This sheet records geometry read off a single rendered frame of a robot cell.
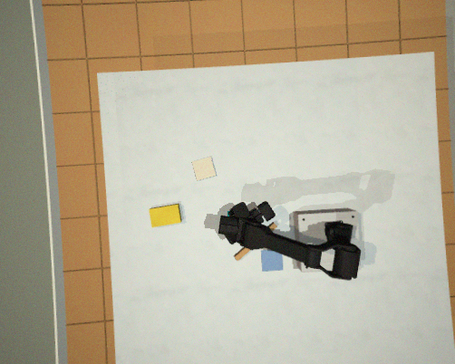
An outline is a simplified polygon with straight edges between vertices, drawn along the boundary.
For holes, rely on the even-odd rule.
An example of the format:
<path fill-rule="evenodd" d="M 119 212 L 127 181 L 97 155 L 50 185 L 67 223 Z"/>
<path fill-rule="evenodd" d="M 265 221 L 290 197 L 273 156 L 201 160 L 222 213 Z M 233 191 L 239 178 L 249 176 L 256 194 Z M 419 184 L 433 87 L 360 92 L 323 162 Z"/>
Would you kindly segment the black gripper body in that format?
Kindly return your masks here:
<path fill-rule="evenodd" d="M 258 205 L 257 208 L 259 209 L 259 211 L 261 213 L 259 213 L 257 210 L 255 210 L 252 212 L 252 215 L 250 215 L 246 218 L 254 218 L 260 222 L 262 219 L 262 216 L 265 218 L 266 221 L 269 221 L 270 219 L 272 219 L 273 217 L 276 216 L 275 212 L 273 211 L 271 206 L 267 203 L 267 201 L 264 201 L 263 203 Z M 225 237 L 231 244 L 234 244 L 236 242 L 237 237 L 235 235 L 225 235 Z"/>

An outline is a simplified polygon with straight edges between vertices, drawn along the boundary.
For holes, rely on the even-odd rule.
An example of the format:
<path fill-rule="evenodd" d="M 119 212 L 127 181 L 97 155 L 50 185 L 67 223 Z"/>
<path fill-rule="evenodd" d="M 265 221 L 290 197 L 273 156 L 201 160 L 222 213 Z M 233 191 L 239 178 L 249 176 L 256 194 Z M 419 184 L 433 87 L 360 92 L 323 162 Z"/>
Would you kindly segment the yellow block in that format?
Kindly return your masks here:
<path fill-rule="evenodd" d="M 181 223 L 179 204 L 151 208 L 150 219 L 152 227 Z"/>

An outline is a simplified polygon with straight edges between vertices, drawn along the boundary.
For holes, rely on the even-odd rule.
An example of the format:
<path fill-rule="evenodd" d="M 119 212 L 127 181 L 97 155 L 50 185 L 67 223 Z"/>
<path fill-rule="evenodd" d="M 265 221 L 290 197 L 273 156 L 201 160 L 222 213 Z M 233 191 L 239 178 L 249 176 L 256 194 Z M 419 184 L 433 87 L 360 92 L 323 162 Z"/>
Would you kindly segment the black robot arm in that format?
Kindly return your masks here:
<path fill-rule="evenodd" d="M 220 216 L 218 233 L 235 235 L 236 242 L 250 250 L 267 248 L 288 258 L 304 263 L 305 266 L 320 269 L 332 278 L 351 281 L 357 278 L 361 250 L 350 244 L 353 226 L 343 224 L 342 220 L 326 222 L 327 243 L 320 245 L 305 244 L 278 235 L 254 218 L 246 218 L 252 213 L 245 202 L 241 202 Z M 342 221 L 342 222 L 341 222 Z M 332 271 L 325 270 L 321 263 L 322 252 L 334 250 Z"/>

